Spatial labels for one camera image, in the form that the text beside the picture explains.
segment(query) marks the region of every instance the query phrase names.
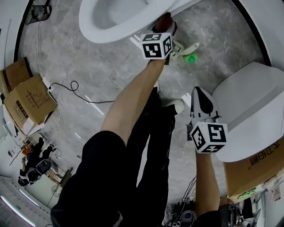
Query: black cable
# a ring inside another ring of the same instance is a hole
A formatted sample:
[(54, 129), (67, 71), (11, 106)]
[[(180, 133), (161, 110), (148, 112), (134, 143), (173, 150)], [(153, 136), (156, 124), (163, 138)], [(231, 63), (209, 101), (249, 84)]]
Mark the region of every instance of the black cable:
[(190, 193), (191, 189), (194, 187), (195, 183), (196, 183), (196, 180), (195, 180), (195, 182), (192, 184), (192, 186), (191, 186), (190, 190), (188, 191), (188, 193), (187, 193), (187, 195), (186, 195), (186, 198), (188, 197), (188, 195), (189, 195), (189, 193)]
[(164, 227), (166, 227), (171, 221), (172, 221), (172, 220), (168, 221), (168, 222), (164, 225)]
[(44, 4), (44, 7), (47, 7), (49, 3), (50, 3), (50, 0), (47, 0), (46, 3)]
[(186, 198), (186, 193), (187, 193), (187, 190), (190, 188), (190, 185), (191, 185), (191, 183), (195, 180), (195, 178), (196, 178), (196, 176), (190, 181), (190, 183), (189, 183), (189, 185), (188, 185), (188, 187), (187, 187), (187, 189), (186, 189), (186, 191), (185, 191), (185, 194), (184, 194), (184, 196), (183, 196), (183, 198), (182, 198), (182, 200), (181, 200), (181, 204), (183, 203), (183, 200)]
[(183, 212), (183, 209), (184, 209), (185, 204), (186, 204), (186, 198), (187, 198), (187, 196), (189, 195), (189, 193), (190, 193), (191, 189), (193, 188), (194, 184), (196, 183), (195, 178), (196, 178), (196, 176), (191, 180), (191, 182), (189, 183), (189, 185), (188, 185), (188, 187), (187, 187), (187, 190), (185, 191), (185, 194), (184, 194), (184, 196), (183, 196), (183, 198), (182, 198), (182, 200), (181, 200), (181, 206), (182, 206), (182, 204), (183, 204), (182, 210), (179, 212), (179, 215), (178, 215), (177, 218), (173, 221), (173, 223), (176, 222), (176, 221), (179, 219), (179, 217), (181, 216), (181, 214), (182, 214), (182, 212)]
[(58, 154), (58, 151), (56, 151), (56, 152), (55, 152), (55, 156), (56, 156), (56, 157), (61, 157), (61, 155), (62, 155), (61, 150), (59, 150), (59, 152), (60, 152), (60, 156), (58, 156), (58, 155), (57, 155), (57, 154)]
[[(77, 84), (77, 88), (74, 89), (74, 88), (72, 87), (72, 83), (76, 83), (76, 84)], [(79, 88), (79, 84), (78, 84), (78, 82), (75, 81), (75, 80), (71, 81), (71, 83), (70, 83), (71, 89), (68, 88), (68, 87), (66, 87), (66, 86), (64, 86), (64, 85), (62, 85), (62, 84), (60, 84), (60, 83), (52, 83), (52, 84), (49, 86), (49, 89), (51, 89), (51, 86), (54, 85), (54, 84), (57, 84), (57, 85), (62, 86), (62, 87), (65, 87), (67, 90), (72, 91), (72, 92), (74, 93), (74, 95), (76, 95), (77, 97), (79, 97), (80, 99), (82, 99), (82, 100), (84, 100), (85, 102), (88, 102), (88, 103), (100, 104), (100, 103), (114, 102), (114, 101), (91, 102), (91, 101), (88, 101), (88, 100), (84, 99), (83, 97), (81, 97), (81, 96), (79, 96), (79, 95), (77, 95), (77, 94), (75, 93), (75, 91), (78, 90), (78, 88)]]

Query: sneaker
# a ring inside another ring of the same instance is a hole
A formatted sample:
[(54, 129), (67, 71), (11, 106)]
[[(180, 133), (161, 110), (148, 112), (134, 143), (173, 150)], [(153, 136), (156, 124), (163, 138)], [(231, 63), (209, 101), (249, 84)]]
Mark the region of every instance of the sneaker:
[(40, 134), (40, 133), (39, 133), (39, 138), (42, 138), (44, 143), (46, 143), (46, 138), (42, 134)]
[(157, 88), (157, 92), (159, 92), (159, 90), (160, 90), (160, 81), (159, 80), (157, 80), (157, 82), (155, 83), (154, 87), (156, 87)]
[(174, 105), (174, 108), (175, 108), (177, 114), (180, 114), (185, 109), (185, 103), (182, 100), (179, 100), (179, 99), (171, 101), (170, 103), (168, 103), (165, 106), (170, 106), (170, 105)]

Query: person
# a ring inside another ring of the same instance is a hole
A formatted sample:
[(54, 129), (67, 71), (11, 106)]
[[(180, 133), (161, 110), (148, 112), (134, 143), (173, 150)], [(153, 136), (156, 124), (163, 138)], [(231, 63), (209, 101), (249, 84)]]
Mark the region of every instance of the person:
[(33, 148), (33, 151), (28, 154), (27, 156), (27, 164), (26, 164), (26, 158), (23, 157), (22, 159), (22, 169), (20, 169), (20, 176), (18, 179), (18, 183), (20, 186), (25, 187), (29, 184), (33, 184), (33, 179), (35, 176), (31, 173), (33, 169), (36, 168), (37, 164), (40, 163), (44, 159), (48, 159), (50, 153), (53, 151), (53, 147), (49, 146), (46, 150), (43, 151), (42, 157), (40, 156), (41, 149), (44, 145), (43, 138), (39, 138), (39, 142), (35, 145)]
[[(160, 32), (174, 23), (169, 14), (161, 20), (168, 24), (157, 29)], [(77, 172), (51, 209), (53, 226), (162, 226), (174, 116), (184, 109), (181, 100), (161, 105), (154, 86), (164, 64), (165, 60), (150, 61), (116, 98), (100, 132), (84, 145)], [(149, 136), (147, 162), (136, 186)], [(221, 226), (219, 188), (210, 155), (196, 154), (196, 162), (194, 226)]]

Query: brown cardboard box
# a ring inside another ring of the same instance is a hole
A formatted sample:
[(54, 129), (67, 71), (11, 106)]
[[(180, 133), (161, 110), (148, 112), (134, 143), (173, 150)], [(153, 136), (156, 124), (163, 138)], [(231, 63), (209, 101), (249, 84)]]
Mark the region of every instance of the brown cardboard box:
[(284, 167), (284, 137), (246, 159), (224, 163), (228, 197), (234, 202), (251, 197), (256, 186)]
[(4, 104), (15, 126), (25, 136), (41, 129), (57, 107), (40, 76), (19, 84), (5, 97)]
[(1, 70), (0, 73), (0, 91), (6, 97), (20, 83), (32, 77), (28, 59), (24, 58), (20, 61)]

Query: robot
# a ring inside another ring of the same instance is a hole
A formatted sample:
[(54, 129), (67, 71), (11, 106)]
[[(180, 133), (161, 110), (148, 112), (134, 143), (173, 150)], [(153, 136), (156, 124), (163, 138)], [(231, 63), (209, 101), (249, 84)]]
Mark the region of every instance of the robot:
[(200, 87), (191, 93), (191, 122), (187, 125), (187, 140), (198, 153), (216, 153), (227, 142), (228, 127), (221, 124), (217, 103)]

